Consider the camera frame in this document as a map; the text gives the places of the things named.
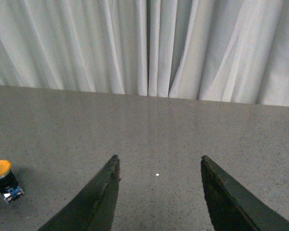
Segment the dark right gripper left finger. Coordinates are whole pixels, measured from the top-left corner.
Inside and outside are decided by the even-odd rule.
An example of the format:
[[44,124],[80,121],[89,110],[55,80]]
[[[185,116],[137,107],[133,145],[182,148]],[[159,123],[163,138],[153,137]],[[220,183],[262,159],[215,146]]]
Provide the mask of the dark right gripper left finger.
[[112,156],[100,171],[40,231],[109,231],[118,199],[120,161]]

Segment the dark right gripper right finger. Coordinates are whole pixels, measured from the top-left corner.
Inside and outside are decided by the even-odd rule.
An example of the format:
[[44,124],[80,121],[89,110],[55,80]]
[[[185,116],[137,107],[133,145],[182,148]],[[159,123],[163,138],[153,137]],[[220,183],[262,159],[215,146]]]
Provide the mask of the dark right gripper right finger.
[[204,155],[201,177],[216,231],[289,231],[289,221],[269,208],[218,164]]

